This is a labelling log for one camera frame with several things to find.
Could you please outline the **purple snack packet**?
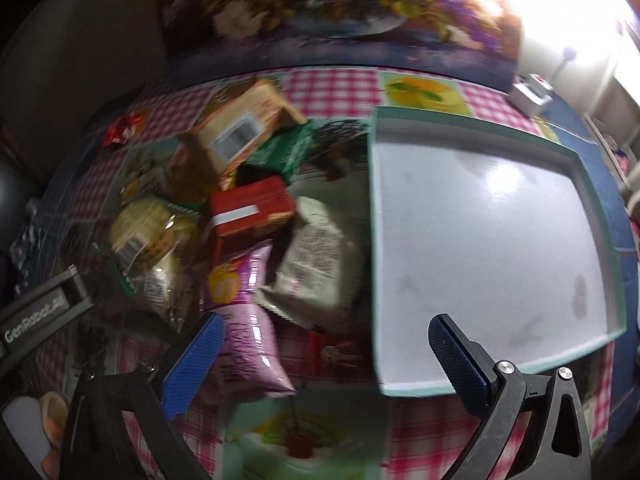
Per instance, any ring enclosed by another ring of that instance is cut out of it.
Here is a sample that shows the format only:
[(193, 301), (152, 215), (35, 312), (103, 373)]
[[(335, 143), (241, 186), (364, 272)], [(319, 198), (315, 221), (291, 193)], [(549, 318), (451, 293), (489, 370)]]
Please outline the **purple snack packet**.
[(224, 343), (205, 379), (214, 399), (254, 401), (292, 396), (271, 318), (254, 300), (265, 284), (272, 244), (264, 240), (219, 263), (202, 281), (201, 305), (224, 320)]

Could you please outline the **green white cracker packet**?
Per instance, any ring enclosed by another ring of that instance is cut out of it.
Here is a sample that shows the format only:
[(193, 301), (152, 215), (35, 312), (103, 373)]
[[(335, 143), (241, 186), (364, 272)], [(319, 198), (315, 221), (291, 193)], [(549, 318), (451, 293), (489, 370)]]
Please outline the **green white cracker packet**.
[(141, 307), (180, 333), (193, 301), (198, 216), (156, 197), (128, 203), (108, 233), (116, 268)]

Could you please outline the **pale green snack packet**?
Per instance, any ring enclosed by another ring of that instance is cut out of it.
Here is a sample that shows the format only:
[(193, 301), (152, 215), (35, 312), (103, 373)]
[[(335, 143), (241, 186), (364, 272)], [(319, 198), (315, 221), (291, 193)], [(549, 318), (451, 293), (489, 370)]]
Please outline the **pale green snack packet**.
[(361, 241), (352, 219), (300, 196), (291, 243), (274, 281), (254, 292), (255, 302), (306, 330), (348, 333), (363, 274)]

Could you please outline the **red box-shaped snack packet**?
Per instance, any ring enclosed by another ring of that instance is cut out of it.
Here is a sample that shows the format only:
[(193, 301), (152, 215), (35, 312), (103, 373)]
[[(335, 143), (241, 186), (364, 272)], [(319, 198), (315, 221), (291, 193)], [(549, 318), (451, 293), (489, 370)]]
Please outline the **red box-shaped snack packet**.
[(277, 176), (210, 194), (203, 214), (209, 264), (277, 232), (294, 214), (295, 200)]

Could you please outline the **red foil candy packet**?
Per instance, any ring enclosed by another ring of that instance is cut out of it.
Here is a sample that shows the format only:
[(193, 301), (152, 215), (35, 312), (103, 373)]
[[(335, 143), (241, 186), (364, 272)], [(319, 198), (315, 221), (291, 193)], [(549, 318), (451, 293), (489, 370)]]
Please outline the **red foil candy packet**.
[(149, 117), (147, 110), (134, 110), (115, 119), (104, 133), (101, 148), (121, 148), (141, 132)]

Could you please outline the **orange barcode bread packet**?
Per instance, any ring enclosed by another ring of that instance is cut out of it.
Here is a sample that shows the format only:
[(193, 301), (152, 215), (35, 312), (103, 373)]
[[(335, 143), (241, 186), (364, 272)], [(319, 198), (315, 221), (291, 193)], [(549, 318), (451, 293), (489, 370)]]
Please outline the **orange barcode bread packet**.
[(308, 122), (269, 80), (258, 78), (181, 133), (188, 170), (206, 194), (230, 188), (232, 174), (279, 129)]

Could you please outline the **small red milk candy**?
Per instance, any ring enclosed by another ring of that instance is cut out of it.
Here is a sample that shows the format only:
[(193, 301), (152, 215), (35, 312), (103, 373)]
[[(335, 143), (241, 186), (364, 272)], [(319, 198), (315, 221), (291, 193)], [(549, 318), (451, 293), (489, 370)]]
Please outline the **small red milk candy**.
[(374, 371), (367, 334), (332, 335), (313, 330), (308, 334), (304, 371), (316, 379), (336, 382), (370, 382)]

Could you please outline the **pink checkered tablecloth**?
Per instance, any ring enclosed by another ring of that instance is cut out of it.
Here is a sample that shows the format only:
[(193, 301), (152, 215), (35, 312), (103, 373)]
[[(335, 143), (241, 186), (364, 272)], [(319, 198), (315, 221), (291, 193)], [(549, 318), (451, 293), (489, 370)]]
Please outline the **pink checkered tablecloth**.
[(142, 479), (134, 418), (167, 479), (208, 472), (175, 419), (204, 382), (252, 479), (374, 479), (393, 398), (456, 394), (475, 430), (449, 479), (487, 479), (521, 414), (511, 479), (587, 479), (570, 362), (626, 328), (606, 214), (578, 153), (468, 115), (377, 106), (355, 168), (231, 186), (310, 109), (265, 79), (174, 136), (101, 152), (38, 209), (45, 266), (98, 220), (86, 309), (174, 338), (152, 368), (82, 374), (63, 479)]

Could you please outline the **white tray with green rim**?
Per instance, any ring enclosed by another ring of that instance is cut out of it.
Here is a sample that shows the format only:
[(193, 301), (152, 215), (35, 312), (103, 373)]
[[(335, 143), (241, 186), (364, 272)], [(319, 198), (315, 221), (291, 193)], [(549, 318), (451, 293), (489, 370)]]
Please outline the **white tray with green rim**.
[(525, 373), (627, 327), (620, 260), (580, 155), (484, 120), (381, 106), (369, 136), (373, 354), (386, 396), (451, 385), (427, 341), (446, 313)]

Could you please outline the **blue plaid bedcover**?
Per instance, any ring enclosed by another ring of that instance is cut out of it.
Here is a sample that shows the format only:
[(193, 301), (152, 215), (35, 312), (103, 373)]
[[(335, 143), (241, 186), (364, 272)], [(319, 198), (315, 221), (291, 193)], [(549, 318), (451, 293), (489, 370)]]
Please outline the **blue plaid bedcover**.
[(602, 452), (606, 454), (627, 432), (639, 411), (639, 369), (636, 364), (639, 347), (637, 249), (614, 177), (605, 165), (599, 144), (582, 116), (574, 112), (560, 96), (555, 96), (544, 112), (544, 118), (561, 143), (575, 151), (587, 168), (608, 222), (623, 279), (627, 329), (616, 339), (614, 346), (608, 434), (602, 445)]

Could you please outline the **white shelf unit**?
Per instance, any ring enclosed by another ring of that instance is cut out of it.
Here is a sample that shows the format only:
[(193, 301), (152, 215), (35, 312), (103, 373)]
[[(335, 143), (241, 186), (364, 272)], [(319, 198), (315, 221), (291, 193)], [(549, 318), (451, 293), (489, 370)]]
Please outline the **white shelf unit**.
[(611, 75), (582, 115), (623, 200), (639, 192), (639, 35), (625, 25)]

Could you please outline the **white power strip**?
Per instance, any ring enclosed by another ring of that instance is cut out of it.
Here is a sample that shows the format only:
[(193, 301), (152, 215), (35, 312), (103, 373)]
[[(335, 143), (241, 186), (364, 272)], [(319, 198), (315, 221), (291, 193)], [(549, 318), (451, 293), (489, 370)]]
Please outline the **white power strip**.
[(518, 78), (509, 92), (509, 102), (527, 117), (539, 116), (553, 101), (554, 89), (538, 74)]

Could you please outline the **floral painting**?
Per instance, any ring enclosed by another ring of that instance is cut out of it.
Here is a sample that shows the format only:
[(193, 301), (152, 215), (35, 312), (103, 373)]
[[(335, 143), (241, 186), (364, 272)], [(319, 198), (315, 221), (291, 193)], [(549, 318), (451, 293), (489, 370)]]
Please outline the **floral painting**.
[(416, 70), (512, 84), (521, 20), (511, 0), (154, 0), (186, 79), (316, 65)]

